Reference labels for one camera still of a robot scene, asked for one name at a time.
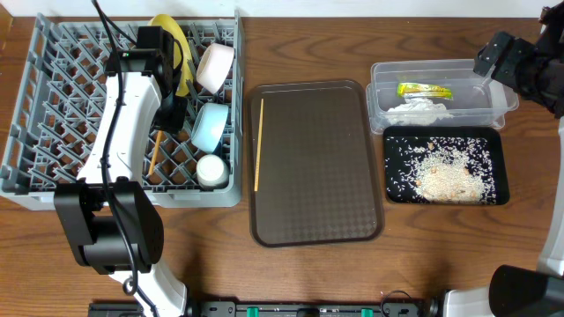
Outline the yellow round plate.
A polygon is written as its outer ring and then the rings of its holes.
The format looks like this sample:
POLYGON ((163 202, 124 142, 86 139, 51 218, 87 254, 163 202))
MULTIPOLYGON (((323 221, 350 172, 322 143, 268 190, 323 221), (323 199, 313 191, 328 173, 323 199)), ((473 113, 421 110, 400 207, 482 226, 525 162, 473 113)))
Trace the yellow round plate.
POLYGON ((158 14, 153 17, 149 26, 161 26, 165 31, 171 33, 175 40, 178 40, 174 45, 174 67, 181 67, 181 78, 176 95, 179 97, 186 97, 189 94, 188 82, 193 82, 193 75, 189 67, 192 61, 192 54, 189 48, 188 40, 181 29, 180 25, 167 14, 158 14))

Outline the light blue bowl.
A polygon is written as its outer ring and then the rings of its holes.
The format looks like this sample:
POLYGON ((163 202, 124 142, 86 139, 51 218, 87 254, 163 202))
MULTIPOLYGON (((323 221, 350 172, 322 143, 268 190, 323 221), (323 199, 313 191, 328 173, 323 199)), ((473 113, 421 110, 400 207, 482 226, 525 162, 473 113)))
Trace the light blue bowl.
POLYGON ((205 153, 213 153, 225 129, 228 114, 228 105, 204 104, 193 126, 190 136, 192 144, 205 153))

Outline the pink bowl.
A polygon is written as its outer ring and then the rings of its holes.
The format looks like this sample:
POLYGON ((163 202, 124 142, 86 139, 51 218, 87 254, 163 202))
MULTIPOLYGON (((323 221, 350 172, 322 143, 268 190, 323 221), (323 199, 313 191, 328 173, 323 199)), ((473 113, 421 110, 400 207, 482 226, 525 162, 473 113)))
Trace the pink bowl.
POLYGON ((209 93, 215 94, 224 84, 234 60, 233 47, 212 43, 205 51, 197 68, 197 82, 209 93))

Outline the white cup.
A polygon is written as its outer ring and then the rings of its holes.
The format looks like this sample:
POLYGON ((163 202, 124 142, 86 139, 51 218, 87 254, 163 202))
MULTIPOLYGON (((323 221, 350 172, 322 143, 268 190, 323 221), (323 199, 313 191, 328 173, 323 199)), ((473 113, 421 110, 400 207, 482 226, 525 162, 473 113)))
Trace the white cup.
POLYGON ((204 190, 225 188, 229 172, 226 163, 214 154, 207 154, 197 161, 197 181, 204 190))

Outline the green snack wrapper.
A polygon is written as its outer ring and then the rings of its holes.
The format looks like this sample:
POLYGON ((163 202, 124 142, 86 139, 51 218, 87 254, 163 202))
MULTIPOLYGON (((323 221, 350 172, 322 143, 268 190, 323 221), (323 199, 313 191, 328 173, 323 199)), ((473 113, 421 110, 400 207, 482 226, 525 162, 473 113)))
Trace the green snack wrapper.
POLYGON ((453 100, 453 92, 450 89, 439 85, 419 83, 400 83, 397 86, 397 95, 405 99, 438 98, 453 100))

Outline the white paper napkin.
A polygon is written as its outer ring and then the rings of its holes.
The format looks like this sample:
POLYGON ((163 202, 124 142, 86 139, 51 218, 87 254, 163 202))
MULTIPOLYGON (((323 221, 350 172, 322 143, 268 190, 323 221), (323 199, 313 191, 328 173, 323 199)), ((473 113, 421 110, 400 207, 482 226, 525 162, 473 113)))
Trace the white paper napkin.
POLYGON ((405 99, 403 104, 390 108, 386 114, 391 125, 429 126, 454 117, 444 104, 426 98, 405 99))

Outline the rice food scraps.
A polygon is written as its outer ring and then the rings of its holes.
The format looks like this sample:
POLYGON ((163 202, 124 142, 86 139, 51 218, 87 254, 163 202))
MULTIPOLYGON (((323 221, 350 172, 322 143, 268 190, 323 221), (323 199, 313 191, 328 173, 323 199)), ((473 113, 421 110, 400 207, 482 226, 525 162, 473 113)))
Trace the rice food scraps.
POLYGON ((388 136, 386 193, 394 203, 495 204, 494 163, 482 137, 388 136))

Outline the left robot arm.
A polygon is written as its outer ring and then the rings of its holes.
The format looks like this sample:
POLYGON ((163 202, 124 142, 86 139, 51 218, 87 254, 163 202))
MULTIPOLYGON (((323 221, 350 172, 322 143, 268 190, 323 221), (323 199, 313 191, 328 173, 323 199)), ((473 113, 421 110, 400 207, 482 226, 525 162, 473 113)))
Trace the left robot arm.
POLYGON ((187 286, 161 258, 163 223, 143 189, 150 131, 176 134, 185 121, 187 100, 176 94, 178 44, 161 26, 141 26, 132 49, 113 48, 93 149, 77 181, 54 194, 76 262, 121 283, 145 316, 193 314, 187 286))

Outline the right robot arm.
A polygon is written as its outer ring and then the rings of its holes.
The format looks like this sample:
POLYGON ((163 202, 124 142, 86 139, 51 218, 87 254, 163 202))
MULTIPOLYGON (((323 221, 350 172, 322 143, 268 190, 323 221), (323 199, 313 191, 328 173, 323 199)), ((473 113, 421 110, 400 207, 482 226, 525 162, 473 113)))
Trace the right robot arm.
MULTIPOLYGON (((474 60, 476 74, 499 83, 521 99, 548 111, 554 127, 563 128, 563 5, 543 8, 539 38, 530 43, 498 32, 474 60)), ((516 198, 531 203, 516 208, 498 226, 529 229, 545 225, 545 242, 535 269, 501 265, 488 285, 446 291, 430 303, 429 316, 561 316, 563 314, 563 135, 552 140, 519 136, 528 159, 519 170, 533 174, 539 167, 557 178, 554 190, 529 179, 516 198)))

